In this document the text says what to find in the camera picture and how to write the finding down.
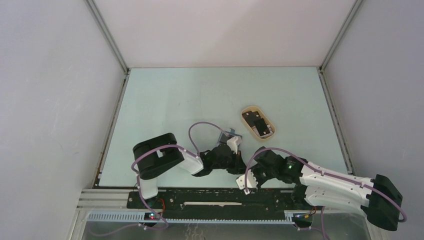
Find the blue leather card holder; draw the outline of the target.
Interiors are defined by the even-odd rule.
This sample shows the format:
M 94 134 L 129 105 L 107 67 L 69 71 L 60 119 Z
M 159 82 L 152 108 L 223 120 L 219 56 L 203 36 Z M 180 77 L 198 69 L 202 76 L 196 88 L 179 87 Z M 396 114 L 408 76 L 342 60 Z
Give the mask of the blue leather card holder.
M 217 146 L 219 146 L 220 144 L 226 144 L 227 141 L 233 137 L 239 137 L 240 139 L 243 138 L 242 135 L 236 133 L 236 130 L 234 128 L 229 128 L 229 130 L 225 130 L 224 132 L 226 134 L 222 132 L 220 133 L 216 143 Z

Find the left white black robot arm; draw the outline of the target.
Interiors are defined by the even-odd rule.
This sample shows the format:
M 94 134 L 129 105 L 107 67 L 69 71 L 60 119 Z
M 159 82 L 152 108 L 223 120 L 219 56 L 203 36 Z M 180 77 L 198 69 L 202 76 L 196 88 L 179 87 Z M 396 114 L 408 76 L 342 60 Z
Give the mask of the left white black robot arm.
M 225 132 L 222 140 L 211 149 L 192 153 L 178 145 L 173 133 L 166 133 L 136 144 L 132 148 L 134 163 L 131 169 L 137 174 L 137 187 L 141 190 L 138 201 L 145 208 L 158 202 L 158 177 L 179 167 L 194 177 L 204 177 L 213 170 L 226 170 L 239 175 L 246 170 L 239 148 L 243 138 Z

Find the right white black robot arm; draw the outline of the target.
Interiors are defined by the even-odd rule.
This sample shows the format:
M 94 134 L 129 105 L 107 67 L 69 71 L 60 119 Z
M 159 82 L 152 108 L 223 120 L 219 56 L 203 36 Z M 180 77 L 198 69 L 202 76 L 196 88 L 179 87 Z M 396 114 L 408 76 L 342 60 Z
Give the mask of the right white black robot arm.
M 239 189 L 248 195 L 268 180 L 294 184 L 291 204 L 330 207 L 364 216 L 374 226 L 396 231 L 407 220 L 402 210 L 403 196 L 392 181 L 381 174 L 359 177 L 321 167 L 278 147 L 261 147 L 250 158 Z

